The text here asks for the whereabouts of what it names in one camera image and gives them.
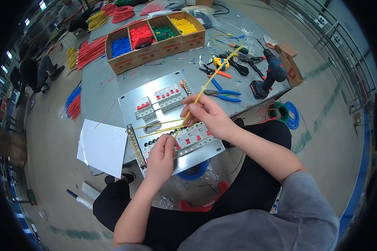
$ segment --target left hand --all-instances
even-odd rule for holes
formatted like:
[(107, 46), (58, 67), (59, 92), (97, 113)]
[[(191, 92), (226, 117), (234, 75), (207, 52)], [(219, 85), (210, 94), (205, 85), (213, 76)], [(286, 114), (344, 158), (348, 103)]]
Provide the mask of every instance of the left hand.
[(172, 175), (175, 145), (172, 136), (162, 134), (151, 149), (144, 181), (154, 190), (158, 191)]

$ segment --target pile of green connectors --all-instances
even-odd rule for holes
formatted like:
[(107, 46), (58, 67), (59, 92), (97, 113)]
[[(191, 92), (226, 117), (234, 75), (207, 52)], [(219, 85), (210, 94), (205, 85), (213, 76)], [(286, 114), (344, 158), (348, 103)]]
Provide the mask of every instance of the pile of green connectors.
[(155, 33), (156, 40), (162, 41), (171, 37), (174, 37), (174, 32), (169, 28), (169, 26), (164, 26), (161, 28), (151, 27)]

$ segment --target metal rack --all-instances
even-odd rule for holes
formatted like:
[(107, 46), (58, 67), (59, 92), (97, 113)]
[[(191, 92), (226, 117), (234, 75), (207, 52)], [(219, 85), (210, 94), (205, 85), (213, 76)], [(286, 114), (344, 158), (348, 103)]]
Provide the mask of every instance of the metal rack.
[(273, 0), (271, 7), (295, 23), (332, 63), (349, 114), (365, 106), (370, 111), (377, 86), (363, 53), (344, 25), (316, 0)]

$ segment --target sheet of paper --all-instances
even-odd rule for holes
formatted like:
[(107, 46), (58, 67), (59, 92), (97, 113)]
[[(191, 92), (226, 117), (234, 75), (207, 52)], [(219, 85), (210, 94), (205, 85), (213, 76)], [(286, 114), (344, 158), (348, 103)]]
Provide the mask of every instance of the sheet of paper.
[(78, 142), (77, 159), (114, 177), (121, 177), (126, 128), (89, 119), (84, 120)]

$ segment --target mounting hole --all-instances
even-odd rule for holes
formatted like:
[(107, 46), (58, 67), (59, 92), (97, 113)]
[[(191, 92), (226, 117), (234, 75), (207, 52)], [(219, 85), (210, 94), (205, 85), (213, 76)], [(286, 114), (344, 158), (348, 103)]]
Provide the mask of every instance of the mounting hole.
[[(156, 124), (156, 123), (161, 123), (161, 122), (159, 120), (157, 120), (157, 121), (149, 123), (148, 125)], [(162, 124), (156, 124), (154, 126), (145, 127), (144, 132), (146, 134), (151, 134), (151, 133), (155, 132), (156, 130), (160, 129), (161, 127), (162, 127)]]

